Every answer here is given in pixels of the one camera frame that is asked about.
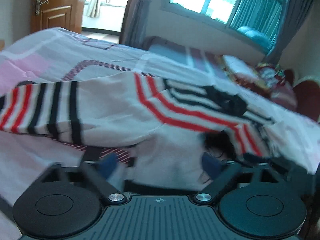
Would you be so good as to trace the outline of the red heart-shaped headboard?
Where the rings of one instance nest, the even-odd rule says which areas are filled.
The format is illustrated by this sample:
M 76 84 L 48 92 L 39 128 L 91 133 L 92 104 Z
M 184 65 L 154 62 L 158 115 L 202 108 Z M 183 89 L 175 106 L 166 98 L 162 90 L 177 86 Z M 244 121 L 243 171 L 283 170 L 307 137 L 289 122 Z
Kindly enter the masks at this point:
M 309 75 L 295 81 L 297 75 L 292 69 L 284 70 L 284 74 L 297 99 L 296 112 L 319 123 L 319 78 Z

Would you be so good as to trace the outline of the grey curtain right of window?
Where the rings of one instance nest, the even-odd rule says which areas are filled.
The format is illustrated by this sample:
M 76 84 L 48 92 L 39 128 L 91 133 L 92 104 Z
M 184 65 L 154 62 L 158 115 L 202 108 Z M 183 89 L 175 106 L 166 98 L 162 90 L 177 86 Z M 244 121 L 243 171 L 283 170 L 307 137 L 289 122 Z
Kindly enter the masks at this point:
M 271 64 L 279 62 L 282 52 L 303 25 L 314 0 L 286 0 L 281 13 L 276 42 L 263 61 Z

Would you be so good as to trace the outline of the grey curtain by doorway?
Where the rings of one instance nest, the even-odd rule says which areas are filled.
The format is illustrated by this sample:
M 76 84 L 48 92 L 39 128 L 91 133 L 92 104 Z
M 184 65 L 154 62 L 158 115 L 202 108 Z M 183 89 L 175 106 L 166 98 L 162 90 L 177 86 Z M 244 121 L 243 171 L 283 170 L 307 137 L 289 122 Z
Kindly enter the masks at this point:
M 127 1 L 121 26 L 120 44 L 134 48 L 142 47 L 151 1 L 152 0 Z

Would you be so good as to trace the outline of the folded floral blanket stack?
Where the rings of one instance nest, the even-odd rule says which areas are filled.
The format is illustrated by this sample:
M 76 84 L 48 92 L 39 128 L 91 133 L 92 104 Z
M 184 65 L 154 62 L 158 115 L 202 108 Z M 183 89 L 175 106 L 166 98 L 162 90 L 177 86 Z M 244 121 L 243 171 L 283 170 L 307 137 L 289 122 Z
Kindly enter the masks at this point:
M 217 60 L 234 83 L 284 108 L 296 110 L 298 105 L 296 95 L 280 65 L 261 62 L 252 67 L 231 55 L 219 56 Z

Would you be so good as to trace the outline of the window with teal curtain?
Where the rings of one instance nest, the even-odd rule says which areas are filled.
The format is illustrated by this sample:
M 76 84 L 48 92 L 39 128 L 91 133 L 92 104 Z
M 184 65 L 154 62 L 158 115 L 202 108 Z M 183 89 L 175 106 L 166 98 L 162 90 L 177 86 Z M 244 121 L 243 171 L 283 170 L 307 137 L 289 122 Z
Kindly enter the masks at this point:
M 268 53 L 286 0 L 164 0 L 163 9 L 212 25 Z

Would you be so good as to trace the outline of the brown wooden door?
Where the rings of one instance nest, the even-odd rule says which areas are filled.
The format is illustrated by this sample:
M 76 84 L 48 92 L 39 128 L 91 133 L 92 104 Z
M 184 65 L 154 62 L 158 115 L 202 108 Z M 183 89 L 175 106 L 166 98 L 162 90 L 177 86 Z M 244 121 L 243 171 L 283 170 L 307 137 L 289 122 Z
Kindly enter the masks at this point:
M 43 29 L 61 27 L 75 33 L 81 32 L 82 14 L 85 0 L 48 0 L 48 4 L 41 6 L 39 16 L 35 15 L 32 0 L 31 32 Z

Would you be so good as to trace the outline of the white pink patterned bed quilt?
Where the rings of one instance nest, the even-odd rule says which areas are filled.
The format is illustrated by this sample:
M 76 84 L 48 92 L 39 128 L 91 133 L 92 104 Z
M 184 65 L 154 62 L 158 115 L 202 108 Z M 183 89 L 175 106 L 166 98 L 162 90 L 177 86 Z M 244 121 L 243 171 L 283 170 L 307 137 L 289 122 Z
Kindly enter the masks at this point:
M 237 95 L 249 109 L 256 108 L 272 119 L 265 131 L 273 155 L 282 155 L 309 173 L 315 173 L 319 166 L 319 125 L 309 118 L 288 111 L 231 81 L 187 68 L 166 57 L 89 39 L 62 28 L 26 36 L 1 52 L 1 97 L 28 84 L 85 81 L 121 72 L 195 86 L 213 86 L 221 92 Z M 50 164 L 78 164 L 84 147 L 49 137 L 1 130 L 1 196 L 13 204 Z M 127 181 L 134 183 L 127 178 L 134 157 L 121 161 L 123 150 L 105 148 L 105 151 L 114 152 L 119 161 L 110 182 L 117 188 Z

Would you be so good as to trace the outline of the red black striped white sweater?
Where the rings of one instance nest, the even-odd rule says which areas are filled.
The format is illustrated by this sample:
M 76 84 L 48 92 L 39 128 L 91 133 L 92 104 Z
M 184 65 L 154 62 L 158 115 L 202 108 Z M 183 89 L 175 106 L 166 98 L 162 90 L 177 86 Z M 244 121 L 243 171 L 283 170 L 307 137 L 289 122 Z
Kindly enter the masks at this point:
M 49 137 L 134 157 L 136 184 L 200 190 L 205 135 L 229 156 L 274 154 L 272 119 L 237 95 L 161 77 L 121 72 L 85 81 L 35 83 L 1 97 L 1 130 Z

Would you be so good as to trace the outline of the striped mattress sheet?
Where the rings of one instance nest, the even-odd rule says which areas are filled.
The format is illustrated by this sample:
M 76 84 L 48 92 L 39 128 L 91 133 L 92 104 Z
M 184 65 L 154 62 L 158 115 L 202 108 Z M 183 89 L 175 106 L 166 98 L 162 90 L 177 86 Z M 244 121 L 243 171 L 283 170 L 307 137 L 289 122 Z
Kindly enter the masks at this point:
M 167 57 L 189 68 L 212 74 L 221 79 L 227 79 L 227 75 L 221 67 L 218 57 L 211 52 L 183 46 L 159 36 L 145 38 L 142 48 Z

